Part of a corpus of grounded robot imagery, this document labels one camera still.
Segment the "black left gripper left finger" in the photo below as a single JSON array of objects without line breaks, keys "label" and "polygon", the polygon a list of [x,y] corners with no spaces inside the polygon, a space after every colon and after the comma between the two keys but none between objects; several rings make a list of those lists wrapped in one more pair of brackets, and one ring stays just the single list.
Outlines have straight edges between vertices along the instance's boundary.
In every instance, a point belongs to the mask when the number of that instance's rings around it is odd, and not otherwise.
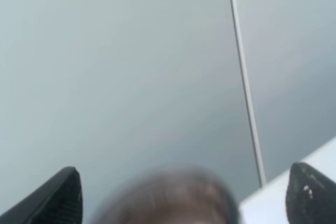
[{"label": "black left gripper left finger", "polygon": [[4,224],[82,223],[80,174],[65,167],[1,215]]}]

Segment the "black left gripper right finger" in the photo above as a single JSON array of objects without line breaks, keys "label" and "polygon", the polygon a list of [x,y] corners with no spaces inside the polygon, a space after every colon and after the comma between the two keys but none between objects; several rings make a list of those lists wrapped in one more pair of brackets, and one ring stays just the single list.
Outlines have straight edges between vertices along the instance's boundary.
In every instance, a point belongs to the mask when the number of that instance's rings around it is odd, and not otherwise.
[{"label": "black left gripper right finger", "polygon": [[290,224],[335,224],[335,182],[307,163],[293,163],[286,214]]}]

